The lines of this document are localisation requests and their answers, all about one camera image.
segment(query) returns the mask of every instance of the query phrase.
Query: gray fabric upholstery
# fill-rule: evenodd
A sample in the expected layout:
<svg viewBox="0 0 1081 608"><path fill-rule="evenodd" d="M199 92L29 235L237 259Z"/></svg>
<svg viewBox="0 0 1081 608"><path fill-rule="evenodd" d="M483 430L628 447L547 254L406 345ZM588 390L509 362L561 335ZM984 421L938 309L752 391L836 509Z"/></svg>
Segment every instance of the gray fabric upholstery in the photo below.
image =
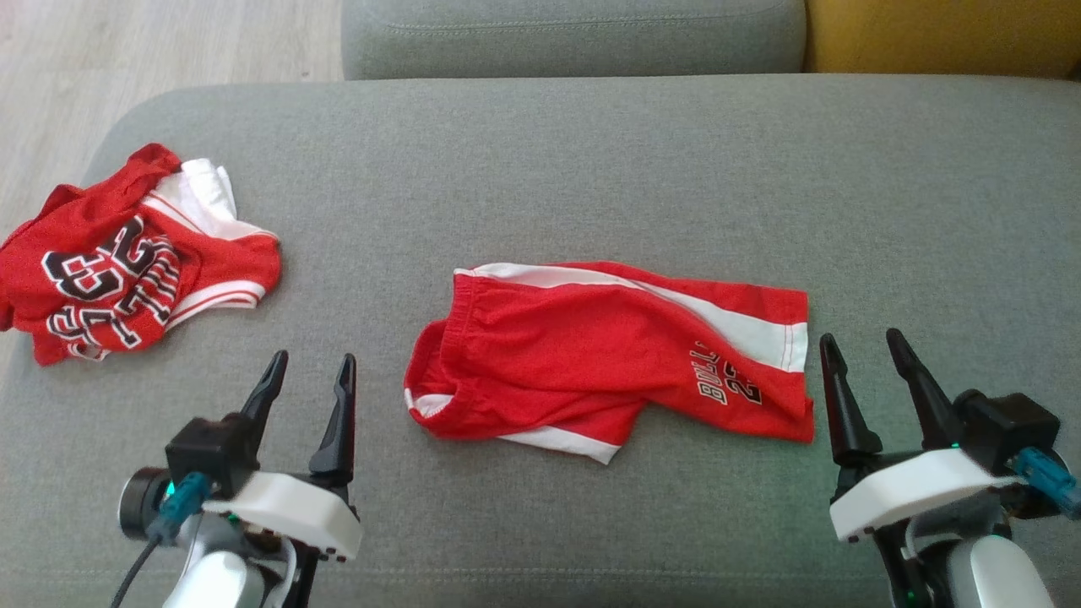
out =
<svg viewBox="0 0 1081 608"><path fill-rule="evenodd" d="M812 446L660 409L608 467L408 417L413 340L451 272L612 259L810 292L888 449L918 445L884 345L902 328L947 392L1024 391L1081 466L1081 88L980 77L728 76L348 82L186 90L126 116L86 182L160 141L210 156L242 217L282 239L254 312L196 317L139 355L38 369L0 393L0 605L103 606L138 553L124 479L190 417L238 408L277 348L290 373L262 452L303 470L345 352L359 366L363 557L313 606L882 606L876 551L832 538L825 412ZM817 357L809 393L822 398ZM1079 528L1017 538L1081 604ZM155 556L132 606L160 602Z"/></svg>
<svg viewBox="0 0 1081 608"><path fill-rule="evenodd" d="M799 71L802 0L345 0L347 79Z"/></svg>

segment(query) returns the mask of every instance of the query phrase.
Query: white trim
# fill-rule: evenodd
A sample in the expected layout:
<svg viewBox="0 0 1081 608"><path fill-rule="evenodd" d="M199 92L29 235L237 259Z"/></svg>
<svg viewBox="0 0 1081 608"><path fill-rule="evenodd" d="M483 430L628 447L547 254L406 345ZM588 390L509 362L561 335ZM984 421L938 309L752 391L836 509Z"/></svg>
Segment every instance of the white trim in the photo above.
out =
<svg viewBox="0 0 1081 608"><path fill-rule="evenodd" d="M237 240L253 235L278 238L273 233L237 220L228 173L205 158L186 161L179 173L162 177L142 204L189 230L214 238Z"/></svg>
<svg viewBox="0 0 1081 608"><path fill-rule="evenodd" d="M192 306L179 315L171 317L169 322L165 323L165 331L173 329L203 310L209 310L211 308L254 308L257 303L258 302L252 294L232 293L229 295L222 295L213 300L208 300L198 306Z"/></svg>
<svg viewBox="0 0 1081 608"><path fill-rule="evenodd" d="M424 418L431 418L443 411L443 408L449 406L452 399L454 399L454 395L441 395L439 393L422 395L414 399L413 392L409 388L405 389L405 407L421 412L421 415Z"/></svg>
<svg viewBox="0 0 1081 608"><path fill-rule="evenodd" d="M236 280L236 281L225 281L210 287L204 287L200 290L192 291L191 293L184 296L183 300L173 306L173 312L183 313L189 306L193 306L208 298L214 298L223 293L228 293L231 291L245 291L254 295L257 300L262 300L266 295L267 290L259 283L249 280Z"/></svg>
<svg viewBox="0 0 1081 608"><path fill-rule="evenodd" d="M173 306L165 331L210 308L254 308L266 289L248 280L225 281L189 293Z"/></svg>
<svg viewBox="0 0 1081 608"><path fill-rule="evenodd" d="M601 464L608 464L612 460L612 457L615 455L615 452L619 451L619 446L613 446L600 439L593 439L592 437L586 437L585 435L578 435L577 433L556 428L555 426L540 426L532 431L503 435L499 438L516 444L589 457Z"/></svg>
<svg viewBox="0 0 1081 608"><path fill-rule="evenodd" d="M808 325L805 322L774 323L721 308L712 302L645 281L635 281L583 268L496 263L478 266L471 270L458 268L454 270L454 274L498 279L544 289L564 285L614 285L648 291L694 313L745 357L782 371L803 373L808 352Z"/></svg>

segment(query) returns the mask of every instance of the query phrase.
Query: blue connector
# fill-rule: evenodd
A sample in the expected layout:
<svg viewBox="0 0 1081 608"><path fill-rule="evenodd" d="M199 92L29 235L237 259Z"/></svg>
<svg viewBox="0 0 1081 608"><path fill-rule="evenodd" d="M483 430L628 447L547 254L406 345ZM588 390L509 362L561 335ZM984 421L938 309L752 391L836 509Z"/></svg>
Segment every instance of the blue connector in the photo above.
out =
<svg viewBox="0 0 1081 608"><path fill-rule="evenodd" d="M181 533L181 526L188 517L199 513L210 494L210 478L202 473L188 473L176 491L161 503L158 516L147 527L150 540L158 538L162 545L172 546Z"/></svg>
<svg viewBox="0 0 1081 608"><path fill-rule="evenodd" d="M1055 501L1063 515L1081 519L1081 488L1077 477L1037 448L1025 448L1017 453L1013 470L1029 486Z"/></svg>

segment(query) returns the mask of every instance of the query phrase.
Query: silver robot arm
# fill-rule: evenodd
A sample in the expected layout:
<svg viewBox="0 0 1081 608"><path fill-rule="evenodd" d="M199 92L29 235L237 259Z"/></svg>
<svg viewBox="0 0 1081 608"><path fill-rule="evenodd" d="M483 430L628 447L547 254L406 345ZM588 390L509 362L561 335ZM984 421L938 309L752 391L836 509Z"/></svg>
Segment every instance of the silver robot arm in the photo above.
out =
<svg viewBox="0 0 1081 608"><path fill-rule="evenodd" d="M882 454L845 379L832 335L819 343L833 461L838 540L872 540L895 608L1053 608L1011 517L1081 517L1081 490L1052 447L1059 422L1015 394L969 391L953 402L897 330L886 341L909 385L923 450Z"/></svg>
<svg viewBox="0 0 1081 608"><path fill-rule="evenodd" d="M121 529L145 541L178 491L173 479L199 473L213 481L214 493L174 538L151 539L188 553L165 608L303 608L319 561L357 557L361 526L347 490L353 474L356 360L347 355L338 371L334 410L309 473L286 475L258 471L255 452L288 360L284 351L275 355L241 412L221 422L192 420L166 447L170 468L143 468L124 488Z"/></svg>

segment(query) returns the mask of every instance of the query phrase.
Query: basketball jersey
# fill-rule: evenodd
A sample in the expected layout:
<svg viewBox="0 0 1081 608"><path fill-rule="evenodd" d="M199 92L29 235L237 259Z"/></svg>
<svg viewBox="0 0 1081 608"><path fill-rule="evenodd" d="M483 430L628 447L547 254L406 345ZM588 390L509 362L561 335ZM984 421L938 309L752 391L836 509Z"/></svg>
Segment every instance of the basketball jersey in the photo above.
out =
<svg viewBox="0 0 1081 608"><path fill-rule="evenodd" d="M228 174L160 144L86 189L58 186L0 247L0 329L46 366L139 351L211 308L252 308L281 273L278 238L237 220Z"/></svg>

